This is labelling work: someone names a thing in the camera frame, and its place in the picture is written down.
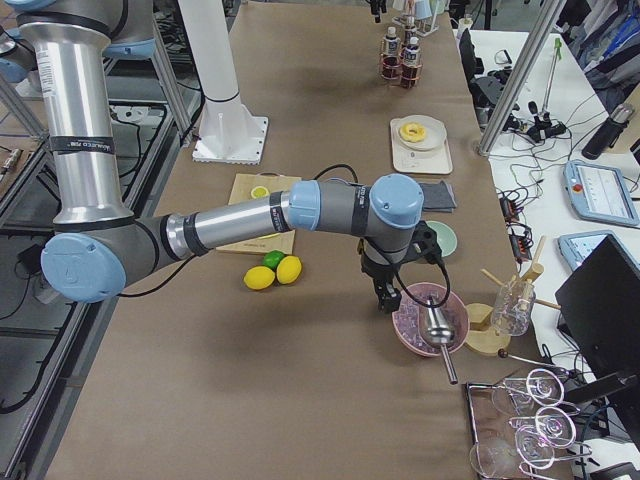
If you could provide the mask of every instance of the aluminum rail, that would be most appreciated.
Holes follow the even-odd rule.
[[[480,139],[478,145],[480,155],[489,156],[565,2],[566,0],[547,0],[545,2]]]

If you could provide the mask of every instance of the donut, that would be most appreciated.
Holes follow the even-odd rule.
[[[427,129],[417,122],[408,122],[398,130],[400,137],[406,142],[416,143],[423,141],[427,136]]]

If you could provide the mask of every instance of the tablet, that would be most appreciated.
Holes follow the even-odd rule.
[[[570,160],[564,177],[571,205],[579,217],[616,225],[640,223],[619,169]]]
[[[607,235],[613,236],[626,251],[620,239],[611,230],[596,230],[593,232],[560,235],[558,237],[558,248],[573,271],[582,265],[584,259],[600,245],[600,242],[602,242]],[[627,252],[627,254],[630,258],[633,258],[629,252]]]

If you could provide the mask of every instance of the wine glass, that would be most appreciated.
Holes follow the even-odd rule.
[[[509,425],[518,429],[531,425],[554,448],[566,448],[576,439],[576,427],[569,415],[557,407],[539,408],[533,416],[512,417]]]
[[[505,377],[491,392],[498,411],[507,415],[535,415],[540,406],[556,406],[564,398],[560,379],[544,368],[536,368],[526,377]]]
[[[473,469],[485,478],[509,478],[518,471],[518,451],[504,438],[489,437],[471,447],[469,461]]]
[[[516,450],[524,462],[537,470],[553,465],[553,446],[532,425],[523,425],[516,430]]]

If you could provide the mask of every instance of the pink bowl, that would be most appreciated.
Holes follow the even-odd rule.
[[[436,302],[444,298],[446,289],[435,283],[414,283],[408,287],[411,294],[417,299],[427,302],[432,296]],[[400,308],[391,314],[393,327],[398,338],[404,345],[414,353],[424,357],[437,357],[440,350],[433,348],[424,341],[418,331],[418,316],[426,315],[426,307],[418,305],[405,293],[400,301]],[[449,347],[450,352],[455,352],[464,344],[469,334],[469,314],[460,297],[451,292],[447,303],[441,307],[447,320],[452,324],[455,331],[453,345]]]

